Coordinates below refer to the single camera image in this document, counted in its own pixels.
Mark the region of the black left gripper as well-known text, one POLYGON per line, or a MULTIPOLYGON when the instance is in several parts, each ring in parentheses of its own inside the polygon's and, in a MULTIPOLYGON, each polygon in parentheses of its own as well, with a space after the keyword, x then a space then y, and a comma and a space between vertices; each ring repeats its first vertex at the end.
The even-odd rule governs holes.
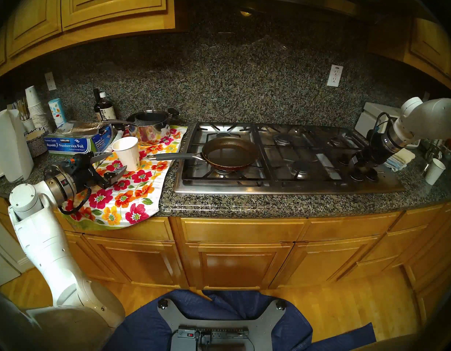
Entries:
POLYGON ((76 154, 61 162, 61 186, 63 189, 83 189, 86 186, 113 186, 124 175, 127 166, 113 171, 94 168, 95 163, 104 161, 112 152, 96 152, 95 154, 76 154))

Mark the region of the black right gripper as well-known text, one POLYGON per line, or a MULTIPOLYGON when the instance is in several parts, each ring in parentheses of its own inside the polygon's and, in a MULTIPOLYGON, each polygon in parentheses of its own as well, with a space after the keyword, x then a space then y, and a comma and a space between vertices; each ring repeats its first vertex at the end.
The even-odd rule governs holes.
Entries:
POLYGON ((359 158, 352 158, 352 172, 377 176, 377 166, 385 163, 394 154, 394 147, 386 132, 368 131, 367 140, 369 144, 359 152, 359 158))

